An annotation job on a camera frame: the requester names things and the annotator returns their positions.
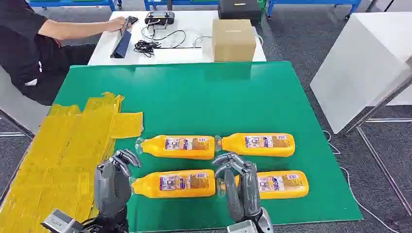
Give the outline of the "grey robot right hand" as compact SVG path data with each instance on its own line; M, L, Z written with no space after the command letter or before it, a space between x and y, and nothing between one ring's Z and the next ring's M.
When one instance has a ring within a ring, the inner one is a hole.
M261 215L257 167L234 152L217 156L212 164L219 195L226 195L229 216L234 222Z

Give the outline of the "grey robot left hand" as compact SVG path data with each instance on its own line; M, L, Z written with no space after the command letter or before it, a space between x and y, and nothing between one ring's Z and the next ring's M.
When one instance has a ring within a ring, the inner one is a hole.
M94 174L94 206L106 218L115 218L126 210L131 197L132 173L129 165L141 167L141 161L128 149L117 150L97 165Z

